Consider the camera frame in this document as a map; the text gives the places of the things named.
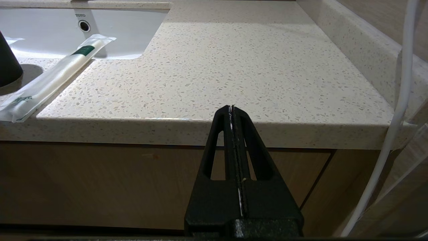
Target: sink overflow hole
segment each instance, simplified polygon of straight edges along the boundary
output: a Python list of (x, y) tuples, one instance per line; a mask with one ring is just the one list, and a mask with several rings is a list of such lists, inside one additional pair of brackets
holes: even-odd
[(85, 20), (80, 20), (79, 21), (79, 28), (80, 30), (82, 30), (83, 32), (89, 32), (91, 30), (91, 26), (89, 25), (88, 22), (86, 22)]

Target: green label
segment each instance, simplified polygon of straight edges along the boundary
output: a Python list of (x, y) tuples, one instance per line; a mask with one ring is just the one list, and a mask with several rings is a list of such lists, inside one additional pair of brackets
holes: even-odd
[(91, 46), (91, 45), (83, 46), (80, 49), (78, 49), (76, 52), (74, 52), (72, 55), (83, 54), (83, 55), (87, 56), (94, 49), (95, 49), (95, 47)]

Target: wall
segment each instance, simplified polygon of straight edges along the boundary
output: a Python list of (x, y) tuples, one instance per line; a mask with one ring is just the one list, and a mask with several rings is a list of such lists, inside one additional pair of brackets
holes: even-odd
[[(368, 23), (402, 44), (406, 0), (337, 0)], [(428, 1), (419, 3), (415, 54), (428, 62)]]

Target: black object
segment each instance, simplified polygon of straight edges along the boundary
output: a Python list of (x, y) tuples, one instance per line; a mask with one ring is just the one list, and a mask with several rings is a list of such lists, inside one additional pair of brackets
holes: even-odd
[[(218, 134), (224, 132), (225, 181), (211, 180)], [(256, 175), (251, 180), (248, 153)], [(290, 238), (303, 216), (250, 117), (226, 105), (215, 115), (184, 222), (187, 236)]]
[(19, 79), (22, 72), (21, 65), (0, 32), (0, 87)]

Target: wooden cabinet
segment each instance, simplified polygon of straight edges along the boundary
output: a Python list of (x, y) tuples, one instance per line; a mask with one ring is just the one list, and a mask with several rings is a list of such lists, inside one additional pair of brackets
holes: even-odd
[[(0, 144), (0, 223), (183, 229), (202, 148)], [(272, 151), (298, 205), (330, 152)], [(217, 151), (213, 179), (224, 173)]]

